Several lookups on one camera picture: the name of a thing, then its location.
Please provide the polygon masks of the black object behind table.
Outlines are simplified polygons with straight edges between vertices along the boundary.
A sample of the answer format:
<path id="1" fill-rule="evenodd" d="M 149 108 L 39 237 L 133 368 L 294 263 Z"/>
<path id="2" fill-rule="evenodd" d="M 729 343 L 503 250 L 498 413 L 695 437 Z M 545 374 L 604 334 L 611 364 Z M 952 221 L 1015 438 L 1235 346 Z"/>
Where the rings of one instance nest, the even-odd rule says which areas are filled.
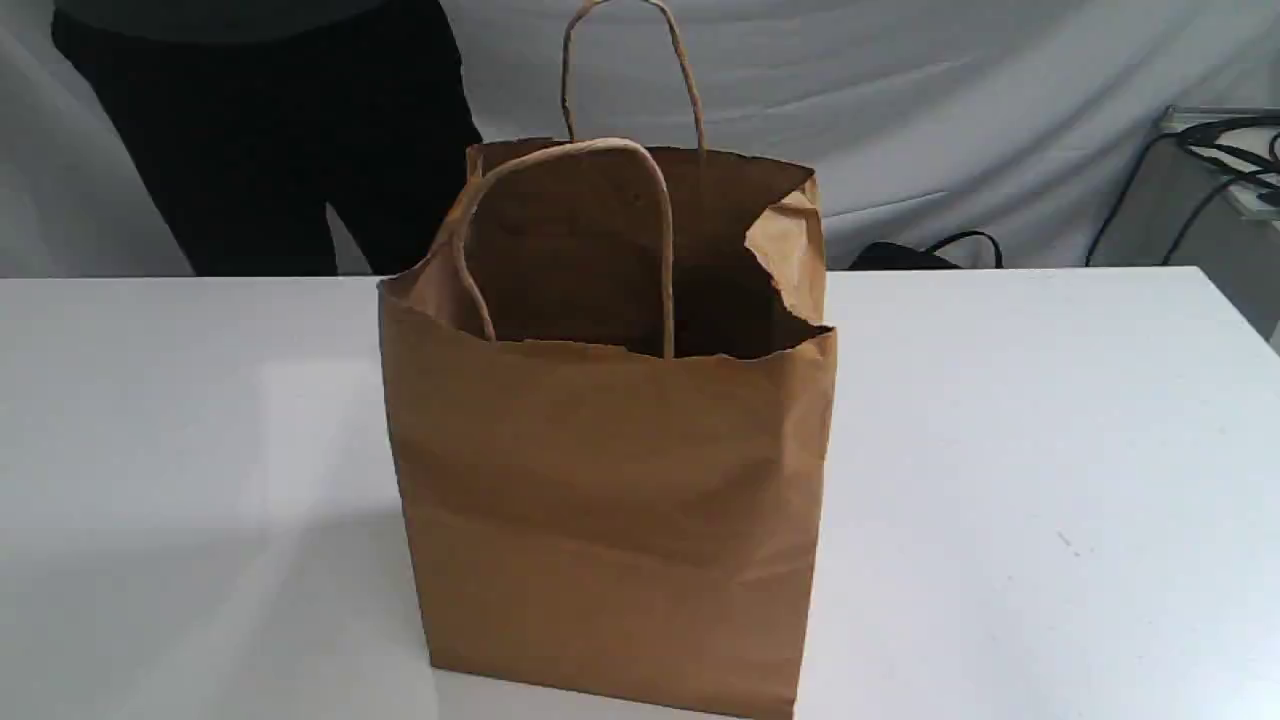
<path id="1" fill-rule="evenodd" d="M 983 238 L 992 254 L 992 268 L 1004 269 L 1005 256 L 1000 242 L 984 231 L 963 231 L 943 237 L 925 249 L 914 249 L 888 241 L 867 245 L 845 268 L 846 272 L 920 272 L 956 270 L 961 265 L 942 256 L 942 251 L 964 240 Z"/>

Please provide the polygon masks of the brown paper bag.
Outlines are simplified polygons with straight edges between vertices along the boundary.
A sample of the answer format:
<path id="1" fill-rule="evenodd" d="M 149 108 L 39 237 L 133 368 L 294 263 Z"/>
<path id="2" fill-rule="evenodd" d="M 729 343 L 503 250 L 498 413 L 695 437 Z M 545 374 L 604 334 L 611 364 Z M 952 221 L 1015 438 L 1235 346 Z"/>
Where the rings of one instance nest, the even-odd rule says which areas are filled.
<path id="1" fill-rule="evenodd" d="M 467 151 L 379 284 L 387 428 L 433 666 L 790 719 L 838 341 L 808 167 L 698 143 Z"/>

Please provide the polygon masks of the person in dark clothes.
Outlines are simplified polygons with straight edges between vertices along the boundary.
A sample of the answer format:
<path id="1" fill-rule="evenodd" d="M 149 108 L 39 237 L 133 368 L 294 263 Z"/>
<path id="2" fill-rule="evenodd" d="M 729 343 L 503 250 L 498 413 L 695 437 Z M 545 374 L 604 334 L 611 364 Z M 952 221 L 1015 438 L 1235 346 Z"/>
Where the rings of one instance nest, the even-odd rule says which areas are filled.
<path id="1" fill-rule="evenodd" d="M 56 1 L 83 77 L 197 275 L 334 275 L 429 251 L 480 143 L 438 1 Z"/>

